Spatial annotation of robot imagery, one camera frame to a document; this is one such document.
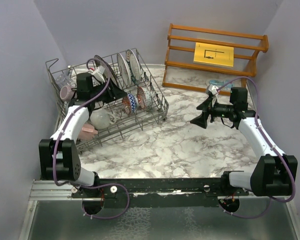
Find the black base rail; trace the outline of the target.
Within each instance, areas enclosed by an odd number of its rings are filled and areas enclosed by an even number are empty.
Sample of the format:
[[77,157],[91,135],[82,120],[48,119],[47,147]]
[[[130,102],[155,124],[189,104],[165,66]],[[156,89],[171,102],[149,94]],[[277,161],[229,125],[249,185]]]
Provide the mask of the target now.
[[102,203],[105,208],[217,207],[219,199],[247,196],[242,188],[225,186],[220,177],[101,178],[101,189],[80,187],[73,199]]

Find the white speckled mug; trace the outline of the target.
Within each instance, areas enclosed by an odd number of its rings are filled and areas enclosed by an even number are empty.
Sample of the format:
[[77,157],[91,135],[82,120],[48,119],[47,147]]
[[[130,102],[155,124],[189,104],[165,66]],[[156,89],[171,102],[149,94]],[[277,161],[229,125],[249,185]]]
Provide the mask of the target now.
[[110,125],[117,122],[116,116],[105,109],[94,110],[89,119],[91,124],[98,131],[107,129]]

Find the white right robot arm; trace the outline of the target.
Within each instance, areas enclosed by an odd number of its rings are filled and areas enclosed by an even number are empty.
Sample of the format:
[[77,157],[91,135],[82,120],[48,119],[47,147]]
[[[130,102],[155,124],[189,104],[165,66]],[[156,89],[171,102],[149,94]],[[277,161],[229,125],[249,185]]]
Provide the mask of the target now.
[[218,87],[215,85],[210,85],[206,93],[208,98],[197,107],[201,115],[190,123],[206,129],[208,122],[212,123],[215,118],[230,120],[231,127],[244,135],[258,158],[253,172],[225,171],[221,176],[220,191],[226,196],[238,188],[251,191],[258,197],[292,195],[298,161],[275,146],[256,111],[248,108],[247,89],[232,87],[229,104],[218,103]]

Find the yellow book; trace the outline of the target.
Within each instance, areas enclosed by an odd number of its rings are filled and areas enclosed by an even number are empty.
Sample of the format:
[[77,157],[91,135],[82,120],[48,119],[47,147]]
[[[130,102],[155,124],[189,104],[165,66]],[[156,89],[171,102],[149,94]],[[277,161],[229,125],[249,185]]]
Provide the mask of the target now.
[[230,46],[196,42],[193,62],[223,67],[233,67],[234,48]]

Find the pink mug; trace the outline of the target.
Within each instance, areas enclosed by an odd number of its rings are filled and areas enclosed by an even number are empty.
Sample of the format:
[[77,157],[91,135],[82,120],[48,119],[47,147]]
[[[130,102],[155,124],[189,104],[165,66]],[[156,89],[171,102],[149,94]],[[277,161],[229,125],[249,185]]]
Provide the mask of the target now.
[[83,141],[90,141],[92,140],[96,135],[98,134],[98,131],[94,128],[93,125],[89,123],[85,123],[83,127],[81,128],[81,131],[78,135],[78,138]]

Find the clear octagonal glass tumbler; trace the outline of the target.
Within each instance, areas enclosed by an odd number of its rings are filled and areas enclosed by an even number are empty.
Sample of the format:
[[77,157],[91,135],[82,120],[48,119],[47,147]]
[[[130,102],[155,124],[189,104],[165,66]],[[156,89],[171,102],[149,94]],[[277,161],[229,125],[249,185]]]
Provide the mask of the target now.
[[71,86],[73,84],[73,80],[67,74],[62,73],[56,78],[55,83],[62,88],[67,85]]

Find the white plate red characters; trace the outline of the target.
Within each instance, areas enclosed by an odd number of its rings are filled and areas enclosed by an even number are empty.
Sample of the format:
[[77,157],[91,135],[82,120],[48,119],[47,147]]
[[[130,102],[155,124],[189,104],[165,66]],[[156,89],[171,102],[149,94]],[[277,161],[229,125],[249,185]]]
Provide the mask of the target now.
[[125,83],[125,86],[129,88],[132,83],[129,65],[121,53],[117,53],[116,57],[122,79]]

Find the red patterned bowl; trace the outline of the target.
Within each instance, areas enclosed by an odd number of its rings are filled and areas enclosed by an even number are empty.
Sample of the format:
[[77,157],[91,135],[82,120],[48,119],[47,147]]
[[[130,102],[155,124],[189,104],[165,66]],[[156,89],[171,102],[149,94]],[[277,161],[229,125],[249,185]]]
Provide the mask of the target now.
[[137,88],[137,99],[139,106],[142,109],[149,109],[153,104],[153,97],[151,92],[146,87],[138,87]]
[[139,107],[138,98],[131,93],[127,93],[127,96],[122,99],[122,104],[127,115],[135,113]]

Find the dark rimmed beige plate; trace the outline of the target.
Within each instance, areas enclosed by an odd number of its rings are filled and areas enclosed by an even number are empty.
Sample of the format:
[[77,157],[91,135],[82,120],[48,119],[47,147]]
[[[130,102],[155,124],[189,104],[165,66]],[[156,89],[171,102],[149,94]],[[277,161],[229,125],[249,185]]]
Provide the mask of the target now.
[[105,79],[107,80],[110,77],[115,86],[118,86],[117,76],[111,66],[99,55],[95,55],[93,59],[97,67],[102,66],[104,68],[103,76]]

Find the wooden shelf rack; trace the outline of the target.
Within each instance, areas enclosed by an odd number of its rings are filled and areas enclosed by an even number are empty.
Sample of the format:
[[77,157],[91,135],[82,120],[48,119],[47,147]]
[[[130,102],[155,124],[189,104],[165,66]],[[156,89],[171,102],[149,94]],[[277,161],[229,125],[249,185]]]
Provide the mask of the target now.
[[[251,45],[225,40],[190,37],[183,34],[175,35],[173,34],[174,31],[254,40],[258,41],[258,43]],[[173,23],[169,25],[167,41],[162,85],[164,87],[196,92],[204,92],[206,89],[199,86],[167,82],[168,68],[181,68],[237,76],[240,79],[240,85],[245,88],[247,86],[247,78],[253,78],[257,75],[257,57],[259,53],[266,53],[269,50],[269,40],[267,35],[215,30]],[[193,54],[193,62],[185,63],[170,60],[171,51],[191,53]]]

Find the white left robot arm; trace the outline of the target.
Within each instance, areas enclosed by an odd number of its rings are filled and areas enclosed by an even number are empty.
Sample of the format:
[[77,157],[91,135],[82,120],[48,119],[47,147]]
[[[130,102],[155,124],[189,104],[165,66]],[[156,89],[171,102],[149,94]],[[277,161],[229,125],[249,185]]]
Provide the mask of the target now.
[[102,98],[111,83],[111,77],[108,77],[105,83],[93,86],[93,78],[88,72],[76,76],[76,97],[70,100],[63,122],[50,138],[42,139],[38,144],[43,180],[53,180],[57,186],[80,186],[91,198],[96,197],[101,188],[110,186],[109,183],[101,185],[96,172],[81,167],[76,147],[77,138],[96,101]]

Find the purple glass mug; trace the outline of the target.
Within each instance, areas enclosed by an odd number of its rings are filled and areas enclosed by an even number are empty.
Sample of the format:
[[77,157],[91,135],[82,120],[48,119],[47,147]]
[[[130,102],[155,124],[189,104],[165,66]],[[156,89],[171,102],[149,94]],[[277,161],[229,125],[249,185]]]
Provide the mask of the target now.
[[59,92],[59,97],[63,102],[69,103],[71,99],[75,96],[76,89],[70,85],[65,85],[61,88]]

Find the green rimmed white plate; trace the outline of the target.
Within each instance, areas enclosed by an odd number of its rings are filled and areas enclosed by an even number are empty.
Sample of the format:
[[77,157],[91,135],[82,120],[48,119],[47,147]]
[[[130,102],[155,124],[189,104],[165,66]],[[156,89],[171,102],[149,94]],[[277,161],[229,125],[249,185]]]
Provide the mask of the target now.
[[131,80],[134,85],[138,86],[141,80],[141,66],[137,56],[131,49],[126,51],[126,62],[129,66]]

